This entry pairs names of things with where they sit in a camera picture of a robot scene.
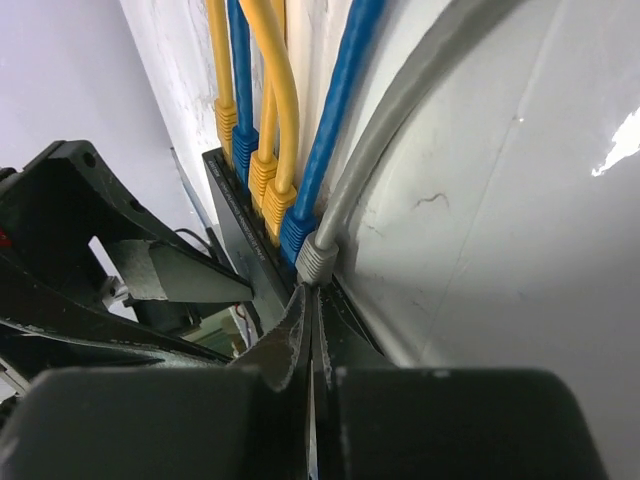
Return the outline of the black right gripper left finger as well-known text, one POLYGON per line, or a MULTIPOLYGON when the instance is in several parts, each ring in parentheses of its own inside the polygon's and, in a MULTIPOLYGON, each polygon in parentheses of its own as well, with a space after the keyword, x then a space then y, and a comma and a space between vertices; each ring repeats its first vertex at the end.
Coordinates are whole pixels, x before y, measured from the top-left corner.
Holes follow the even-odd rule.
POLYGON ((226 367, 39 375, 1 434, 5 479, 304 479, 313 293, 226 367))

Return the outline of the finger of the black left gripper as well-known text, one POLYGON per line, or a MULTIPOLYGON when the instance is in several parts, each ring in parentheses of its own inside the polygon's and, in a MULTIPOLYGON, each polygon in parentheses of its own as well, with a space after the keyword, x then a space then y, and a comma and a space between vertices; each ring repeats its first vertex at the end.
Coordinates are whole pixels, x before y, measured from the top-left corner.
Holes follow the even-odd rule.
POLYGON ((1 322, 66 343, 162 359, 217 353, 112 314, 98 239, 135 300, 227 305, 249 282, 192 247, 118 180, 86 140, 49 145, 22 170, 1 172, 1 322))

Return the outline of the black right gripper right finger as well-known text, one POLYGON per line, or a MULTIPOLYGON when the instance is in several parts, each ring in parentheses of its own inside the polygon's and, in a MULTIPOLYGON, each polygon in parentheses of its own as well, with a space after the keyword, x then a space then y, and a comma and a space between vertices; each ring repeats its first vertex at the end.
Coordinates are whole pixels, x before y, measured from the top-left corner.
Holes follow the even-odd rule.
POLYGON ((323 479, 603 479, 582 410, 555 374, 399 368, 313 293, 323 479))

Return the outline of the black network switch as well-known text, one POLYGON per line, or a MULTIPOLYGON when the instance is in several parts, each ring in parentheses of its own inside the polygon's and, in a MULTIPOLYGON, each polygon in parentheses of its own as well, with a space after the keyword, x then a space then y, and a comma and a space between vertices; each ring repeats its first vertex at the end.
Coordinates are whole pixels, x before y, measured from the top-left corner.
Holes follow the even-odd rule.
POLYGON ((289 268, 254 213, 223 150, 202 155, 218 212, 219 242, 231 266, 253 289, 250 313, 261 335, 241 357, 264 372, 287 369, 313 357, 312 321, 320 318, 328 335, 332 367, 390 368, 373 334, 340 283, 333 279, 320 288, 299 288, 289 268))

